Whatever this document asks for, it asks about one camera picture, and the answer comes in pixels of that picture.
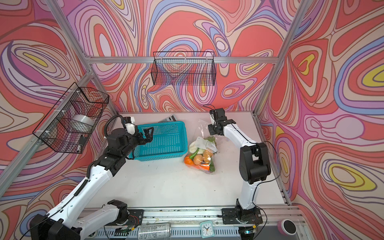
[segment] teal plastic basket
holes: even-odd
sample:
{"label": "teal plastic basket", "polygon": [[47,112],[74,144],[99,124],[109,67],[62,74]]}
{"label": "teal plastic basket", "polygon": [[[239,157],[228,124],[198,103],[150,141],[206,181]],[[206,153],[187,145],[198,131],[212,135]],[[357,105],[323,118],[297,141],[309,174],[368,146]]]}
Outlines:
{"label": "teal plastic basket", "polygon": [[140,132],[153,127],[153,140],[135,148],[135,160],[149,161],[181,157],[188,151],[187,131],[184,122],[162,122],[137,126]]}

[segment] table surface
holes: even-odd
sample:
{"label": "table surface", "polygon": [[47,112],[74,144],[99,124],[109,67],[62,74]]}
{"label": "table surface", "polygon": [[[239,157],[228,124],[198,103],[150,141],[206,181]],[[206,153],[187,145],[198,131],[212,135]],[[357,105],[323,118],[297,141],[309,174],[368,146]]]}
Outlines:
{"label": "table surface", "polygon": [[[122,114],[135,118],[136,124],[156,123],[172,113]],[[199,136],[199,120],[210,124],[209,113],[173,113],[187,129],[188,143]],[[226,113],[239,128],[256,142],[261,142],[249,112]],[[122,127],[116,121],[114,128]],[[216,171],[207,174],[189,168],[183,157],[140,162],[127,160],[120,171],[107,182],[87,205],[101,207],[116,199],[129,207],[194,207],[235,205],[243,179],[238,170],[240,149],[227,138],[217,137],[218,153],[214,156]],[[266,180],[275,178],[273,172]],[[258,205],[284,204],[276,181],[260,185]]]}

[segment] clear plastic bag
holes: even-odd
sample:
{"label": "clear plastic bag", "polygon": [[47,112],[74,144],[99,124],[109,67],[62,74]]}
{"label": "clear plastic bag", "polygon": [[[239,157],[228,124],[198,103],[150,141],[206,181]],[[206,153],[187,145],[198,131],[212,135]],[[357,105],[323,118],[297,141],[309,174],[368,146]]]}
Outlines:
{"label": "clear plastic bag", "polygon": [[216,137],[209,134],[208,124],[199,120],[199,128],[195,132],[194,141],[188,145],[188,153],[184,157],[184,163],[188,167],[211,174],[216,171],[214,155],[217,153],[217,143]]}

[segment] alarm clock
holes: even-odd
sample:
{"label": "alarm clock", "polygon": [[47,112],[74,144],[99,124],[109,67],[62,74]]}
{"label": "alarm clock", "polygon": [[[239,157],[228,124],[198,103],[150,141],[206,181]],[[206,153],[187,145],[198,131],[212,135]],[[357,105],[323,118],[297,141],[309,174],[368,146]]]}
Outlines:
{"label": "alarm clock", "polygon": [[214,226],[212,221],[206,221],[206,222],[200,223],[200,230],[201,230],[202,238],[215,236]]}

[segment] psychedelic wallpaper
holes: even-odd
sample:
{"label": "psychedelic wallpaper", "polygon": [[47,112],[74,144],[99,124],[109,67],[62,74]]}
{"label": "psychedelic wallpaper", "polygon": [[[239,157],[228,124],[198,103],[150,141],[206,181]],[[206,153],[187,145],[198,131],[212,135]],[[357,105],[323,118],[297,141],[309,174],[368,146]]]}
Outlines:
{"label": "psychedelic wallpaper", "polygon": [[[153,56],[214,51],[216,56],[277,56],[298,2],[155,0],[60,2],[90,56]],[[254,109],[271,64],[218,64],[215,86],[153,86],[151,64],[96,64],[117,111]]]}
{"label": "psychedelic wallpaper", "polygon": [[[1,173],[84,68],[43,1],[0,1],[0,22]],[[100,149],[110,116],[107,109],[81,155],[39,148],[0,198],[1,240],[20,239],[34,215],[47,212],[77,185]]]}
{"label": "psychedelic wallpaper", "polygon": [[315,0],[259,120],[315,239],[384,239],[384,1]]}

